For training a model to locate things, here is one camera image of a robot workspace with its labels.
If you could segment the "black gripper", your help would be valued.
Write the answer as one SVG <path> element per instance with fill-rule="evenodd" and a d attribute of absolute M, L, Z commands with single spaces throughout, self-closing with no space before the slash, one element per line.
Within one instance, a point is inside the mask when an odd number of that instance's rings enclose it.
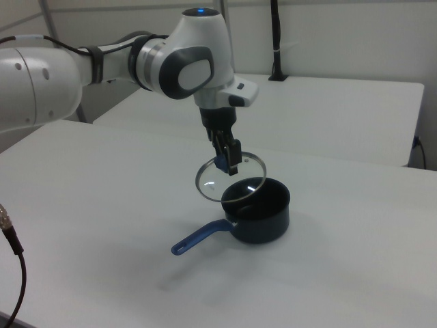
<path fill-rule="evenodd" d="M 216 156 L 226 158 L 226 172 L 229 176 L 238 173 L 238 165 L 242 162 L 242 148 L 238 139 L 232 139 L 231 128 L 237 120 L 235 107 L 218 109 L 200 108 L 201 122 L 206 128 L 208 139 L 215 149 Z"/>

